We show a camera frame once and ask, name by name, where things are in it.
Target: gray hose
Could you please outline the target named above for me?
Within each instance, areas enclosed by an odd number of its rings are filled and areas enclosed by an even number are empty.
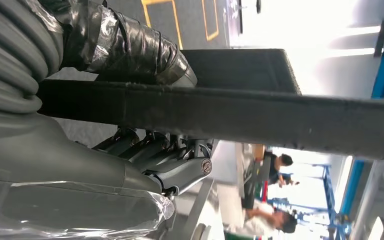
[[[47,31],[20,2],[0,0],[0,111],[39,110],[38,82],[58,71],[62,56],[62,34]]]

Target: clear plastic sheet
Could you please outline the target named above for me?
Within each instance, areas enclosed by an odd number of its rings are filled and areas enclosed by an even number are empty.
[[[143,190],[69,181],[6,181],[0,170],[0,240],[124,240],[146,236],[175,207]]]
[[[102,7],[102,19],[99,36],[93,54],[92,63],[87,68],[89,72],[97,72],[107,61],[109,50],[113,45],[114,38],[117,34],[118,21],[113,11],[106,7]]]
[[[63,33],[63,28],[57,19],[51,15],[38,0],[22,0],[22,2],[24,2],[31,9],[31,11],[39,17],[50,32],[59,34]]]

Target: black metal bar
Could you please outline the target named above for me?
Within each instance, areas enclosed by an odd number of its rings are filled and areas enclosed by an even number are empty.
[[[38,96],[53,117],[384,160],[384,101],[67,80]]]
[[[199,88],[300,92],[283,49],[195,49],[182,53],[198,78]],[[97,77],[102,82],[120,80],[111,73]],[[121,81],[140,83],[132,78]]]

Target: metal bolt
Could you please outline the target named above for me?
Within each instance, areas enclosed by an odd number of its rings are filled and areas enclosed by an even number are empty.
[[[205,175],[210,174],[212,168],[213,168],[213,165],[212,165],[212,163],[211,163],[210,160],[205,159],[205,160],[202,162],[202,172],[203,172]]]

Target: metal rack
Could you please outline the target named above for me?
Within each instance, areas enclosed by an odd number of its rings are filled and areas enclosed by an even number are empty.
[[[312,207],[306,205],[293,204],[288,201],[287,198],[274,198],[268,202],[275,207],[281,209],[291,209],[292,207],[298,207],[307,209],[308,212],[298,212],[297,219],[301,225],[310,226],[310,225],[321,225],[325,226],[328,230],[334,231],[336,234],[335,240],[345,240],[346,235],[351,232],[351,223],[349,221],[341,221],[344,216],[341,213],[335,211],[335,196],[332,187],[332,180],[330,174],[331,166],[328,164],[312,164],[313,167],[323,167],[323,173],[321,177],[311,177],[314,179],[320,179],[323,182],[323,190],[326,197],[326,208],[322,207]],[[327,214],[329,218],[329,224],[321,222],[310,222],[305,220],[305,216],[315,216],[320,214]]]

